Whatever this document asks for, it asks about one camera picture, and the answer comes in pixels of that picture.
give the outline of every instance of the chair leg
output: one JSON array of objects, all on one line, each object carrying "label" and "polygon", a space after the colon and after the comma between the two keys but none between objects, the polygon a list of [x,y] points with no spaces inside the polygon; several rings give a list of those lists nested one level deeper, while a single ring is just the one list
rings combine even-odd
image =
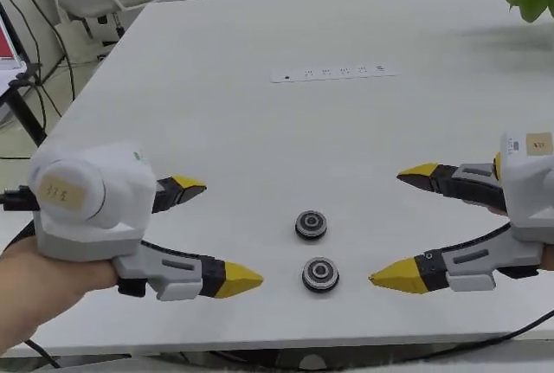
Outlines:
[{"label": "chair leg", "polygon": [[122,38],[125,34],[125,29],[121,25],[121,21],[119,20],[119,16],[117,13],[113,13],[113,20],[115,21],[115,32],[117,33],[119,38]]}]

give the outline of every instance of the finger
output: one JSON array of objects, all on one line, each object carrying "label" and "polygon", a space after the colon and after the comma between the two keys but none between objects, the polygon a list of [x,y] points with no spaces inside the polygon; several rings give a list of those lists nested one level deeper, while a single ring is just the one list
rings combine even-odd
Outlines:
[{"label": "finger", "polygon": [[487,207],[487,209],[488,209],[488,211],[490,211],[491,213],[493,213],[495,215],[508,215],[505,211],[494,209],[492,207]]},{"label": "finger", "polygon": [[543,258],[540,261],[540,268],[545,271],[554,271],[554,247],[545,246],[543,249]]}]

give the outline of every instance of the black cable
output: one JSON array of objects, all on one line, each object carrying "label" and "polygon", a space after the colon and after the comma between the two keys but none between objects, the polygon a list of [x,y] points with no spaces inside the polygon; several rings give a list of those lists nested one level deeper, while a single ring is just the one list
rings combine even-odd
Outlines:
[{"label": "black cable", "polygon": [[73,68],[71,66],[71,61],[69,60],[69,53],[68,53],[68,48],[66,47],[66,44],[65,42],[63,41],[63,39],[61,38],[61,35],[60,33],[58,32],[58,30],[55,28],[54,24],[48,19],[48,17],[46,16],[46,14],[44,13],[44,11],[42,10],[41,6],[38,4],[38,2],[36,0],[31,0],[31,2],[33,3],[33,5],[35,5],[35,8],[36,10],[41,14],[42,18],[44,18],[44,21],[46,21],[46,23],[48,24],[48,26],[52,29],[52,31],[54,32],[55,36],[57,37],[58,41],[60,42],[60,46],[61,46],[61,49],[63,51],[63,55],[66,59],[66,62],[68,64],[68,69],[69,69],[69,79],[71,81],[71,99],[72,100],[75,100],[76,98],[76,93],[75,93],[75,77],[74,77],[74,72],[73,72]]},{"label": "black cable", "polygon": [[44,350],[40,345],[35,343],[33,340],[27,340],[25,344],[28,345],[34,351],[36,351],[38,354],[40,354],[42,358],[44,358],[44,360],[46,360],[48,364],[50,364],[53,368],[61,369],[61,366],[58,364],[58,362],[56,362],[54,358],[46,352],[46,350]]},{"label": "black cable", "polygon": [[20,159],[31,159],[31,157],[0,157],[0,159],[12,161],[12,160],[20,160]]},{"label": "black cable", "polygon": [[526,332],[532,330],[533,328],[543,324],[543,322],[548,321],[552,317],[554,317],[554,310],[552,310],[550,312],[547,312],[541,318],[536,319],[535,321],[533,321],[532,323],[526,325],[525,327],[522,327],[519,330],[510,332],[508,334],[504,334],[504,335],[498,336],[498,337],[489,338],[487,340],[478,341],[478,342],[475,342],[475,343],[459,344],[459,345],[455,346],[452,349],[436,351],[434,353],[429,353],[429,354],[424,355],[424,356],[407,358],[407,359],[403,360],[402,363],[428,361],[428,360],[435,359],[435,358],[463,354],[463,353],[467,353],[469,351],[482,350],[482,349],[485,349],[487,347],[492,347],[494,345],[503,344],[506,341],[510,341],[510,340],[514,339],[515,337],[518,337],[522,334],[525,334]]},{"label": "black cable", "polygon": [[42,131],[46,131],[46,124],[47,124],[47,118],[46,118],[46,107],[44,105],[44,98],[42,97],[42,93],[39,90],[38,87],[35,87],[36,95],[38,96],[38,101],[41,104],[41,113],[42,113]]},{"label": "black cable", "polygon": [[61,112],[60,110],[58,109],[58,106],[55,105],[54,101],[52,100],[52,98],[50,97],[50,94],[47,92],[46,90],[46,87],[44,87],[43,84],[41,84],[41,89],[42,91],[44,92],[44,94],[46,94],[46,97],[48,98],[48,100],[50,101],[50,104],[52,105],[52,107],[54,108],[55,112],[58,114],[58,116],[61,118]]}]

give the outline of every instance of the hand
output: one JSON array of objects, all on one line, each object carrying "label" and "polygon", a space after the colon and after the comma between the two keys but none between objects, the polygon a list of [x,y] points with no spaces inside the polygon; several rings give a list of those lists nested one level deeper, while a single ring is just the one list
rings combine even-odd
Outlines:
[{"label": "hand", "polygon": [[65,312],[86,293],[115,286],[109,261],[86,263],[39,254],[36,238],[0,255],[0,354],[32,337],[39,325]]},{"label": "hand", "polygon": [[[490,207],[487,207],[491,213],[495,215],[507,215],[506,212],[501,210],[496,210]],[[543,257],[540,261],[540,268],[545,271],[554,271],[554,246],[546,245],[543,249]]]}]

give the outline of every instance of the wall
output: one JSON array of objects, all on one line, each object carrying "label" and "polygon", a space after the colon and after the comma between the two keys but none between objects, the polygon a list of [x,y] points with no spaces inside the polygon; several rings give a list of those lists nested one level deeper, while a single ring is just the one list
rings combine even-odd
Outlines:
[{"label": "wall", "polygon": [[[58,45],[58,41],[55,38],[54,33],[46,24],[42,16],[36,10],[35,6],[30,0],[14,0],[17,6],[23,11],[23,14],[27,17],[29,25],[36,36],[39,43],[39,49],[41,51],[42,58],[42,71],[47,73],[61,58],[61,50]],[[59,18],[55,9],[54,0],[36,0],[41,8],[44,10],[50,21],[54,25],[59,22]],[[29,58],[32,61],[36,61],[35,44],[23,23],[21,16],[17,13],[14,7],[8,0],[0,0],[8,17],[10,18],[14,28],[16,29],[19,38],[21,39],[25,50],[29,54]]]}]

